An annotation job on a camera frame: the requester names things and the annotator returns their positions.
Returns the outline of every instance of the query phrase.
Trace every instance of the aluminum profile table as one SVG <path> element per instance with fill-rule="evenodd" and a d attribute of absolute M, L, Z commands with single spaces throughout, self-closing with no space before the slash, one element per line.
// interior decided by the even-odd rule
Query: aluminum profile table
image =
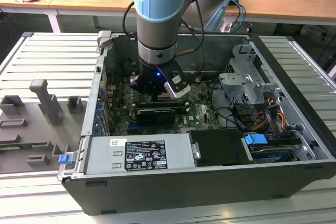
<path fill-rule="evenodd" d="M 89 82 L 92 79 L 95 63 L 83 62 L 86 59 L 94 61 L 97 57 L 98 54 L 95 53 L 97 46 L 93 44 L 96 41 L 96 36 L 97 34 L 55 35 L 34 33 L 30 38 L 22 38 L 0 67 L 0 84 L 5 85 L 7 81 L 16 81 L 17 87 L 2 86 L 1 91 L 12 90 L 14 92 L 16 90 L 22 93 L 25 102 L 36 101 L 36 98 L 26 90 L 25 83 L 32 79 L 47 77 L 50 83 L 49 88 L 54 89 L 60 99 L 66 99 L 67 93 L 76 95 L 81 93 L 84 99 L 87 98 L 85 94 L 90 89 Z M 266 43 L 273 43 L 272 41 L 265 41 L 265 39 L 269 39 L 268 37 L 262 37 L 262 39 Z M 297 50 L 295 49 L 297 53 L 292 54 L 300 59 Z M 304 51 L 301 54 L 303 56 L 300 57 L 308 63 L 308 66 L 309 64 L 313 66 Z M 306 77 L 294 76 L 293 78 L 307 78 L 312 82 L 314 82 L 314 78 L 319 79 L 318 81 L 322 79 L 323 72 L 318 70 L 303 71 L 307 72 Z M 67 84 L 71 84 L 70 86 L 63 85 L 62 82 L 69 81 L 69 77 L 71 77 L 71 80 L 76 80 L 76 83 L 81 84 L 68 82 Z M 334 98 L 334 94 L 327 94 L 327 97 Z M 61 222 L 88 224 L 336 222 L 336 177 L 314 182 L 287 199 L 87 216 L 62 187 L 56 178 L 56 174 L 57 171 L 0 175 L 0 222 L 24 224 Z"/>
<path fill-rule="evenodd" d="M 336 136 L 336 83 L 295 41 L 274 36 L 260 38 Z M 269 80 L 275 82 L 266 66 L 261 68 Z"/>
<path fill-rule="evenodd" d="M 97 56 L 98 34 L 34 33 L 22 37 L 0 65 L 0 99 L 19 95 L 37 102 L 29 90 L 33 79 L 46 79 L 58 101 L 71 95 L 87 100 Z"/>

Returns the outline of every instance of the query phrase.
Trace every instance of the slotted metal surface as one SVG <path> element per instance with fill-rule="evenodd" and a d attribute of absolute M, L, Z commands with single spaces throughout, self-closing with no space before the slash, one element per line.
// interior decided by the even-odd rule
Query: slotted metal surface
<path fill-rule="evenodd" d="M 58 101 L 70 95 L 87 100 L 99 56 L 97 35 L 34 33 L 24 38 L 0 76 L 0 99 L 19 95 L 23 102 L 37 102 L 29 85 L 46 79 L 48 92 Z"/>
<path fill-rule="evenodd" d="M 336 136 L 336 85 L 296 42 L 284 37 L 261 36 L 287 75 Z M 275 82 L 266 66 L 261 67 L 270 82 Z"/>

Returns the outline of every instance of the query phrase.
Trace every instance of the metal frame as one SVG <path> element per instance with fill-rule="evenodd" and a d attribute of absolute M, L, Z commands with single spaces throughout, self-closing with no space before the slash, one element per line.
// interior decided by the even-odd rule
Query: metal frame
<path fill-rule="evenodd" d="M 122 17 L 124 11 L 112 10 L 77 10 L 77 9 L 52 9 L 52 8 L 23 8 L 23 7 L 1 7 L 7 13 L 29 13 L 29 14 L 45 14 L 49 18 L 50 25 L 54 33 L 61 33 L 62 27 L 60 26 L 58 15 L 85 15 L 85 16 L 110 16 Z M 135 17 L 136 13 L 129 12 L 128 17 Z M 223 21 L 226 24 L 235 20 L 236 16 L 224 16 Z M 287 19 L 287 18 L 272 18 L 272 17 L 246 17 L 246 22 L 257 23 L 283 23 L 283 24 L 305 24 L 305 25 L 330 25 L 335 26 L 336 20 L 312 20 L 312 19 Z M 94 26 L 98 24 L 93 18 Z"/>

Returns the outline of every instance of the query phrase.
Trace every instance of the white sticker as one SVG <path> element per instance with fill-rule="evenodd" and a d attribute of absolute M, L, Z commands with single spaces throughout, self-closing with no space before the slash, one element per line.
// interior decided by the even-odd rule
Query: white sticker
<path fill-rule="evenodd" d="M 167 162 L 166 161 L 155 161 L 155 165 L 165 165 Z"/>
<path fill-rule="evenodd" d="M 125 146 L 127 138 L 111 138 L 110 146 Z"/>

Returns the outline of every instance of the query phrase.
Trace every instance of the table leg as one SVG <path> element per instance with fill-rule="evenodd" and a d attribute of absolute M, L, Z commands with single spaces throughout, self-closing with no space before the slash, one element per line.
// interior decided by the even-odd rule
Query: table leg
<path fill-rule="evenodd" d="M 62 26 L 60 25 L 60 22 L 58 20 L 57 11 L 53 10 L 53 9 L 50 9 L 50 10 L 46 10 L 45 14 L 49 18 L 49 22 L 50 22 L 50 25 L 51 25 L 51 28 L 52 28 L 53 32 L 54 33 L 63 32 Z"/>
<path fill-rule="evenodd" d="M 97 16 L 92 16 L 93 18 L 93 24 L 95 26 L 95 28 L 99 28 L 100 25 L 99 25 L 99 22 L 98 22 L 98 17 Z"/>

